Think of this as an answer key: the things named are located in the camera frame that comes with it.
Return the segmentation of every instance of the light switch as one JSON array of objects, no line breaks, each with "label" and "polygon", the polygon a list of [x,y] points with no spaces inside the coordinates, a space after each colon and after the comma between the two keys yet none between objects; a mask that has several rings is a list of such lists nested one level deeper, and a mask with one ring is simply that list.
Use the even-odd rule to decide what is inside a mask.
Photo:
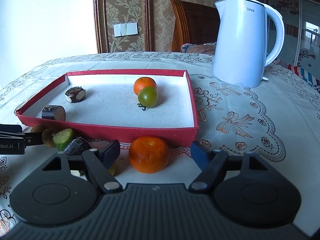
[{"label": "light switch", "polygon": [[114,24],[113,25],[113,30],[114,30],[114,33],[115,33],[115,37],[121,36],[120,24]]},{"label": "light switch", "polygon": [[138,24],[137,23],[127,23],[127,35],[138,34]]},{"label": "light switch", "polygon": [[126,24],[121,23],[120,24],[120,31],[121,31],[121,36],[126,36],[127,35],[127,29],[126,29]]}]

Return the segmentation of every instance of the brown wooden chair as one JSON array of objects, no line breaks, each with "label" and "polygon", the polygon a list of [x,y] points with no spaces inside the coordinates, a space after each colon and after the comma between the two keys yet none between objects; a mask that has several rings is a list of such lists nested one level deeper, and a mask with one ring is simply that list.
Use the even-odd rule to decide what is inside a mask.
[{"label": "brown wooden chair", "polygon": [[220,17],[216,8],[181,0],[170,2],[176,17],[172,38],[173,52],[181,52],[181,46],[186,43],[217,41]]}]

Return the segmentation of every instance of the orange fruit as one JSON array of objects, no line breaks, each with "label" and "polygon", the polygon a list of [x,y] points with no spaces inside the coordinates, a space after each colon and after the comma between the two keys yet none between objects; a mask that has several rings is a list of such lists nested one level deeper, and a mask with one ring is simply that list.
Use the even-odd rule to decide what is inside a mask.
[{"label": "orange fruit", "polygon": [[138,78],[133,84],[133,91],[136,95],[138,95],[139,92],[146,87],[153,87],[157,89],[157,84],[152,78],[141,77]]},{"label": "orange fruit", "polygon": [[163,170],[169,163],[170,153],[167,143],[154,136],[143,136],[129,147],[131,165],[142,173],[155,173]]}]

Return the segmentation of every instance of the colorful striped cloth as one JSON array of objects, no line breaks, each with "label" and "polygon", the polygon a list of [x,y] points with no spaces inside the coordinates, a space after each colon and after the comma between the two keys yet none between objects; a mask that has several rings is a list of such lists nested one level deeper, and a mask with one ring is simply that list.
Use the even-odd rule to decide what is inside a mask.
[{"label": "colorful striped cloth", "polygon": [[304,68],[292,66],[291,64],[283,62],[280,59],[275,59],[272,63],[291,70],[298,77],[306,81],[310,87],[313,87],[315,90],[317,90],[320,94],[320,80],[316,79],[310,72],[308,72]]}]

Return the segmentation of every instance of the electric kettle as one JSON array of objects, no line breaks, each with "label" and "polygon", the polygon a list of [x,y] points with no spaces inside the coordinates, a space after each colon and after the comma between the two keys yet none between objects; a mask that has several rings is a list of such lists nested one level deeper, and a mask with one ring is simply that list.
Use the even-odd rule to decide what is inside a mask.
[{"label": "electric kettle", "polygon": [[[256,0],[220,0],[214,3],[220,16],[213,75],[239,87],[257,87],[264,68],[279,55],[284,42],[281,14]],[[276,26],[276,42],[267,55],[268,23]]]}]

